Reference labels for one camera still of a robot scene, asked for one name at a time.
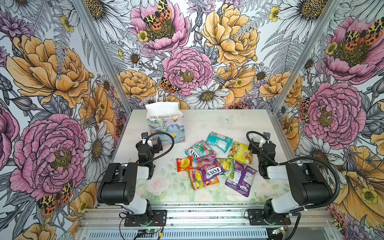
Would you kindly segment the green yellow Fox's packet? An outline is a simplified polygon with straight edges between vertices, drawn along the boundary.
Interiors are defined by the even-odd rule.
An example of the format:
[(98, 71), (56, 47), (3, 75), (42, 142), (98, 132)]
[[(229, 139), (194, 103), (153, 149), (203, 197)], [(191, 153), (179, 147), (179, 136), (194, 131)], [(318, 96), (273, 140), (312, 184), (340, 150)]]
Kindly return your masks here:
[(223, 175), (225, 175), (227, 178), (233, 179), (235, 160), (230, 158), (218, 158), (218, 162), (224, 171)]

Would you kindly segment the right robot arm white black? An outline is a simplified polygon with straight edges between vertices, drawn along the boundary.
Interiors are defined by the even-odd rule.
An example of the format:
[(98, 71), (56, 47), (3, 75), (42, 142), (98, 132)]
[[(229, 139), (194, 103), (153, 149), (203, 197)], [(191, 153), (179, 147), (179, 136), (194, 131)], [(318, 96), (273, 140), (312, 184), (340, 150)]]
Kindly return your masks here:
[(258, 157), (259, 173), (265, 180), (288, 181), (288, 193), (269, 199), (262, 211), (263, 220), (272, 225), (289, 215), (331, 204), (341, 189), (340, 177), (327, 162), (317, 157), (304, 156), (283, 163), (275, 161), (276, 145), (270, 138), (256, 131), (246, 134), (249, 150)]

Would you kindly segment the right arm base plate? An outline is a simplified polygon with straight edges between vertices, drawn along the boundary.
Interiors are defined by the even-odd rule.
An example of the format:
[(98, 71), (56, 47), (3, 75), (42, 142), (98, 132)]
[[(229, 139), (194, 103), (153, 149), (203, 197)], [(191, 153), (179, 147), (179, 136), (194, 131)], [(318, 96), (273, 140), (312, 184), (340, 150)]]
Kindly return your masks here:
[(290, 217), (286, 214), (265, 213), (262, 209), (248, 209), (244, 214), (251, 226), (291, 225)]

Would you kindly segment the left corner aluminium post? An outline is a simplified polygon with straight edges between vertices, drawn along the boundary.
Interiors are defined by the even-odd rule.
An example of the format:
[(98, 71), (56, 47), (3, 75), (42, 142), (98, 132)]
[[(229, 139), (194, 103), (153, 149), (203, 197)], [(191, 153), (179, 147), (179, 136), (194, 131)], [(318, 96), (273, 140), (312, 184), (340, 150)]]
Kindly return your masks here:
[(99, 29), (94, 23), (86, 3), (84, 1), (75, 1), (74, 6), (78, 11), (78, 14), (80, 15), (80, 19), (87, 30), (88, 36), (92, 39), (95, 49), (117, 91), (117, 94), (120, 97), (120, 100), (123, 104), (126, 113), (128, 114), (128, 116), (130, 116), (133, 108), (129, 103), (129, 100), (126, 96), (125, 91), (123, 90), (120, 80), (118, 79), (118, 74), (115, 71), (115, 68), (111, 62), (108, 52), (104, 46), (103, 40), (99, 34)]

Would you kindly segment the aluminium mounting rail frame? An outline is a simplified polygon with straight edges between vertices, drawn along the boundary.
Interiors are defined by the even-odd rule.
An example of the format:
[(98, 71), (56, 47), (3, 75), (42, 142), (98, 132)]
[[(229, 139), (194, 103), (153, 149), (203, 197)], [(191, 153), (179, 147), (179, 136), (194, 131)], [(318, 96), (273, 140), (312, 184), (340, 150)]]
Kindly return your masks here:
[[(262, 209), (260, 203), (155, 203), (153, 210), (166, 210), (167, 229), (251, 228), (246, 210)], [(117, 206), (100, 205), (87, 210), (79, 230), (116, 230), (121, 223)]]

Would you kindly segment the purple Fox's candy packet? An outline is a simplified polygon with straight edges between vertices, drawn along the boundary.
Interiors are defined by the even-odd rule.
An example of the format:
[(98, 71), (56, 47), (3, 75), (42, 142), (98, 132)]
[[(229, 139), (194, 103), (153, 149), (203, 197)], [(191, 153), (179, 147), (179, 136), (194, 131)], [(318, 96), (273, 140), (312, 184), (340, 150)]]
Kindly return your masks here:
[(212, 178), (224, 174), (224, 169), (220, 165), (216, 155), (202, 156), (195, 159), (195, 162), (197, 163), (198, 168), (202, 173), (202, 178), (204, 181), (208, 181)]

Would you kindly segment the floral paper gift bag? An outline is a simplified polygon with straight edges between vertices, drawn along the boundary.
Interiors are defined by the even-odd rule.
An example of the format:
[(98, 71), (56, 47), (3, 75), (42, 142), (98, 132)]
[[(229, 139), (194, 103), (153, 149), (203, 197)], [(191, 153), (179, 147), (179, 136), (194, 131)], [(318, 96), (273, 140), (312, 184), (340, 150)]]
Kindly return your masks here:
[(171, 102), (164, 90), (158, 90), (155, 101), (146, 105), (146, 110), (146, 119), (152, 134), (170, 134), (175, 143), (186, 141), (185, 121), (180, 103)]

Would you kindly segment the teal Fox's candy packet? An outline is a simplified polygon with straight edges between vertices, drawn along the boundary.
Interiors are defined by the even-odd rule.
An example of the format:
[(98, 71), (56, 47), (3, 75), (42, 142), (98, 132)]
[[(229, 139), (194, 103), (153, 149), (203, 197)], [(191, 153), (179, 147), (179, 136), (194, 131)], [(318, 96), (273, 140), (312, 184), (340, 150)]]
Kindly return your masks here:
[(224, 153), (231, 147), (233, 139), (215, 132), (210, 132), (206, 143), (221, 149)]

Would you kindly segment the yellow corn chips packet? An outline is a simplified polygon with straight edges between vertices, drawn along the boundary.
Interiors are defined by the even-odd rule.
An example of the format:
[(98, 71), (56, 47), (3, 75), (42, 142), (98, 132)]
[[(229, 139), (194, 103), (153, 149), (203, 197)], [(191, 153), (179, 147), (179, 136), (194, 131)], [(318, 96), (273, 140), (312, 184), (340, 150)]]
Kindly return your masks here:
[(253, 153), (248, 148), (249, 146), (234, 141), (228, 153), (228, 158), (250, 166), (253, 163)]

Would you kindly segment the large purple snack packet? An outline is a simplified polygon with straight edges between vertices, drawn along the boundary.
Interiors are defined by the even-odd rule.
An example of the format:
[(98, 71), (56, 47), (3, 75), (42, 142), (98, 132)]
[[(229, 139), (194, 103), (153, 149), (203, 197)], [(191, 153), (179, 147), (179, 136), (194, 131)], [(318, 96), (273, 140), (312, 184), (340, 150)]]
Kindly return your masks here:
[(251, 187), (257, 171), (253, 168), (235, 161), (234, 176), (228, 178), (225, 185), (244, 197), (249, 197)]

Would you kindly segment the orange fruit Fox's packet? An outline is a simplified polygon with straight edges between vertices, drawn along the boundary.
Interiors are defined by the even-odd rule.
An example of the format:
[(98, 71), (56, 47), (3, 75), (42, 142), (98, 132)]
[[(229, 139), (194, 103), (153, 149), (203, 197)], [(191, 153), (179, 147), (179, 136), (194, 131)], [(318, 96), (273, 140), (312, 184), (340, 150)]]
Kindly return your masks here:
[(215, 178), (212, 178), (209, 180), (204, 180), (202, 172), (198, 169), (191, 168), (191, 169), (186, 170), (186, 172), (188, 173), (192, 188), (195, 191), (202, 189), (204, 187), (216, 185), (219, 183), (218, 177), (215, 177)]

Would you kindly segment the corner aluminium post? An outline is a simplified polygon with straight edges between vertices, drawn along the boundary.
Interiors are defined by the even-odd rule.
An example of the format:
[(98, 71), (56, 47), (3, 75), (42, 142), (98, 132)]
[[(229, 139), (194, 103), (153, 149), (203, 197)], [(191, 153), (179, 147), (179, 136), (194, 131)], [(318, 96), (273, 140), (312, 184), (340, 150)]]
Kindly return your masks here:
[(332, 16), (336, 12), (340, 2), (341, 1), (337, 0), (327, 2), (325, 9), (319, 18), (319, 21), (315, 25), (314, 32), (309, 35), (308, 41), (305, 44), (303, 51), (300, 53), (299, 58), (296, 64), (294, 65), (286, 84), (282, 88), (282, 91), (280, 92), (272, 107), (272, 114), (275, 115), (282, 103), (285, 101), (286, 97), (288, 96), (288, 93), (296, 82), (303, 65), (305, 64), (308, 55), (310, 54), (311, 50), (315, 48), (324, 30), (328, 28), (329, 22), (331, 21)]
[(129, 100), (126, 96), (125, 91), (123, 90), (120, 80), (118, 79), (118, 74), (115, 71), (115, 68), (111, 62), (108, 52), (104, 46), (103, 40), (99, 34), (99, 29), (94, 23), (86, 3), (84, 1), (75, 1), (74, 6), (78, 11), (78, 14), (80, 15), (80, 19), (87, 30), (88, 36), (92, 39), (95, 49), (117, 91), (117, 94), (120, 97), (120, 100), (123, 104), (126, 113), (128, 114), (128, 116), (130, 116), (133, 108), (129, 103)]

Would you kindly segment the green red Fox's packet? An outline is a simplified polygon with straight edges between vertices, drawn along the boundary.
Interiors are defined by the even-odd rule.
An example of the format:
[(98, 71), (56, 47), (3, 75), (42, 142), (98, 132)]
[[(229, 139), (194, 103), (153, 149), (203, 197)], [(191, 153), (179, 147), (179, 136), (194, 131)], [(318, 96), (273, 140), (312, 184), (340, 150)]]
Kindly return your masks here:
[(197, 142), (192, 147), (188, 148), (185, 151), (185, 154), (188, 157), (193, 157), (194, 161), (205, 156), (216, 156), (216, 152), (205, 141)]

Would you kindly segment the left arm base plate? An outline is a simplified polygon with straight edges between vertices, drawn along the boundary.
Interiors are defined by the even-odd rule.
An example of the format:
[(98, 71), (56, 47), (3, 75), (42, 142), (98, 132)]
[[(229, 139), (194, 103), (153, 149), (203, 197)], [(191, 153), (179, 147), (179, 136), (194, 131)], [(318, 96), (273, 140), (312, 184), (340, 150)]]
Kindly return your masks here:
[(167, 222), (167, 210), (152, 210), (142, 215), (131, 215), (125, 218), (125, 227), (164, 227)]

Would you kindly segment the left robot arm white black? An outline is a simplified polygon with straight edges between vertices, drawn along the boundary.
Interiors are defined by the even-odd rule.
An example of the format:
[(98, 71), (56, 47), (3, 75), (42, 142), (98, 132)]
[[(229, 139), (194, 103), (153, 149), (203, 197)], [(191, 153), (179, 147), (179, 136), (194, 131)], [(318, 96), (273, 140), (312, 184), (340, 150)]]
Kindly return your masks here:
[(127, 164), (109, 164), (97, 192), (99, 203), (120, 206), (129, 214), (151, 217), (152, 206), (136, 194), (136, 183), (153, 177), (155, 154), (163, 150), (159, 137), (142, 133), (142, 140), (136, 144), (138, 161)]

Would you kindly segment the small red lemon sachet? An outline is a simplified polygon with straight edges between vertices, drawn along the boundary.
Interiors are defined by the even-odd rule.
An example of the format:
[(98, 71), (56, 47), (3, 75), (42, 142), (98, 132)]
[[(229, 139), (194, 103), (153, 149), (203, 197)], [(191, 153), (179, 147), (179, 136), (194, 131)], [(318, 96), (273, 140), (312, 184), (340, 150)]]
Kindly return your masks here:
[(182, 159), (177, 159), (177, 172), (182, 172), (193, 168), (194, 157), (189, 156)]

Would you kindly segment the right corner aluminium post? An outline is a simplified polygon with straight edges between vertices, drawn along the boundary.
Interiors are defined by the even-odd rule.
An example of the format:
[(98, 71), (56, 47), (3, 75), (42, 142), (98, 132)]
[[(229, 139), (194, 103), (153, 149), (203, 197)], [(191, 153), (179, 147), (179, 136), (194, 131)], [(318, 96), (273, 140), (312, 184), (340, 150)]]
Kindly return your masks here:
[(294, 65), (286, 84), (282, 88), (282, 91), (280, 92), (272, 107), (272, 114), (275, 115), (282, 103), (285, 101), (286, 97), (288, 96), (288, 93), (296, 82), (303, 65), (305, 64), (308, 55), (310, 54), (311, 50), (315, 48), (324, 30), (328, 28), (329, 22), (331, 21), (332, 16), (336, 12), (340, 2), (341, 1), (337, 0), (327, 2), (325, 9), (319, 18), (319, 21), (315, 25), (314, 32), (309, 35), (308, 41), (305, 44), (303, 51), (300, 53), (299, 58), (296, 64)]

